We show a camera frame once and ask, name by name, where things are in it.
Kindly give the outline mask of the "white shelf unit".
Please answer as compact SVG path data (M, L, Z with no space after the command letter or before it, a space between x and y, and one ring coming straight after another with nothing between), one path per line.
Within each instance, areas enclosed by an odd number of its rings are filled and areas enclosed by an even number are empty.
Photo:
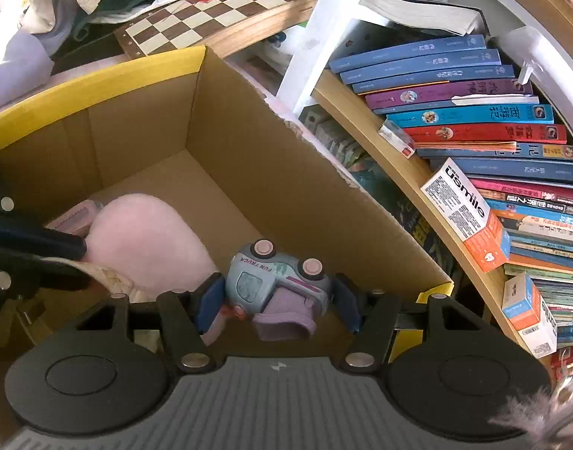
M510 237L497 271L573 288L570 128L502 61L477 11L362 2L388 24L329 67L383 119L376 138L435 170L453 159Z

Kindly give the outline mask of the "yellow cardboard box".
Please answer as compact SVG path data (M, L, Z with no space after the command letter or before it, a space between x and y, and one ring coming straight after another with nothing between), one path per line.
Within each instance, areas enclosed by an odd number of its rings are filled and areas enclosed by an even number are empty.
M221 269L266 237L362 288L407 300L447 274L294 118L198 47L86 75L0 113L0 174L46 222L76 203L147 193L174 207ZM246 325L228 359L182 378L151 417L95 438L24 429L13 449L437 449L446 441L391 407L378 382L333 366L334 315L309 342L266 344Z

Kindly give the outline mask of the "orange white toothpaste box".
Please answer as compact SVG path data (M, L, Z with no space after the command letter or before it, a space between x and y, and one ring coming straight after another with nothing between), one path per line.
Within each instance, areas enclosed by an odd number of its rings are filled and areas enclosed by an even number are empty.
M446 159L422 193L440 214L483 272L509 260L511 240L491 207L453 159Z

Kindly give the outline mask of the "pink utility knife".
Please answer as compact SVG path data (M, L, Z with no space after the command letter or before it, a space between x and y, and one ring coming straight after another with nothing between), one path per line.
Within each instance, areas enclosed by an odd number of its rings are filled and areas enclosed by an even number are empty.
M100 202L87 199L51 220L45 227L53 231L84 238L88 235L96 215L102 208L103 205Z

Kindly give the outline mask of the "wooden chessboard box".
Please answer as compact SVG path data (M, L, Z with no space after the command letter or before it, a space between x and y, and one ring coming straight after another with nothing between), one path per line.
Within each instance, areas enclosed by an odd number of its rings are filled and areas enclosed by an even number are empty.
M131 59L204 45L227 56L310 17L317 0L179 0L115 31Z

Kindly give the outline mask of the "grey toy truck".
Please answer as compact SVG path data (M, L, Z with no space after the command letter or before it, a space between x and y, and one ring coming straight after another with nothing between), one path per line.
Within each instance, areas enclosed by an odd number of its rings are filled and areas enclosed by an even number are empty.
M230 261L226 297L236 315L251 320L264 341L308 339L325 315L332 281L322 261L279 252L260 239L239 249Z

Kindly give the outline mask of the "pink plush pig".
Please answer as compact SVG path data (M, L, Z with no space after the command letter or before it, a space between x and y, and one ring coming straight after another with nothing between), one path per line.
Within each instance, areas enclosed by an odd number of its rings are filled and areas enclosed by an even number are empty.
M133 303L166 291L196 291L218 267L175 208L157 197L121 196L101 209L86 236L86 262L132 282Z

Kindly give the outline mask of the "row of books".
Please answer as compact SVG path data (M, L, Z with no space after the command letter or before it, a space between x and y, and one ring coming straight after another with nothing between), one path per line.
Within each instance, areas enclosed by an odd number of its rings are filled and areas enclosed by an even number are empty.
M327 63L315 95L336 156L369 156L500 303L530 276L573 344L573 137L483 34L383 28Z

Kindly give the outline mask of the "cream wrist watch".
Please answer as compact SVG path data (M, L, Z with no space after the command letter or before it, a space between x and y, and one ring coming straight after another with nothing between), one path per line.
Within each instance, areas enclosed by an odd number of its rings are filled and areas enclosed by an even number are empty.
M48 258L46 261L73 267L104 286L111 295L129 297L134 284L129 278L108 267L102 267L90 262L74 261L65 258Z

